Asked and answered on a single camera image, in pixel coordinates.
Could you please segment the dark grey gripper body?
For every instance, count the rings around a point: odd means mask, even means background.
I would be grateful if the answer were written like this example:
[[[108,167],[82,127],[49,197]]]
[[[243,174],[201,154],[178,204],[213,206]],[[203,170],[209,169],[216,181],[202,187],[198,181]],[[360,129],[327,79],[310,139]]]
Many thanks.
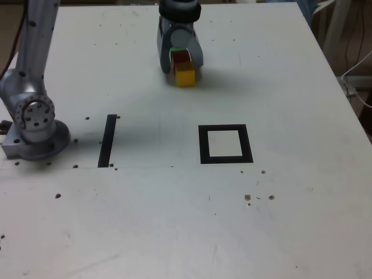
[[[160,25],[161,25],[162,29],[169,29],[170,27],[184,27],[186,29],[193,29],[194,28],[193,23],[175,22],[175,21],[166,19],[165,17],[162,17],[160,19]]]

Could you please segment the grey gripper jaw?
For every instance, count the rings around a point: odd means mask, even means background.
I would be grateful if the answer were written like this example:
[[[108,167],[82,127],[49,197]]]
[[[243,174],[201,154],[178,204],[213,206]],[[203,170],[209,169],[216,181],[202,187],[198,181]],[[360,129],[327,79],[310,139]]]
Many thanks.
[[[171,51],[187,50],[196,69],[203,66],[203,50],[195,30],[177,26],[170,35]]]
[[[169,58],[170,49],[172,48],[171,34],[174,31],[171,22],[159,22],[157,33],[157,47],[159,54],[159,61],[162,72],[171,72],[171,61]]]

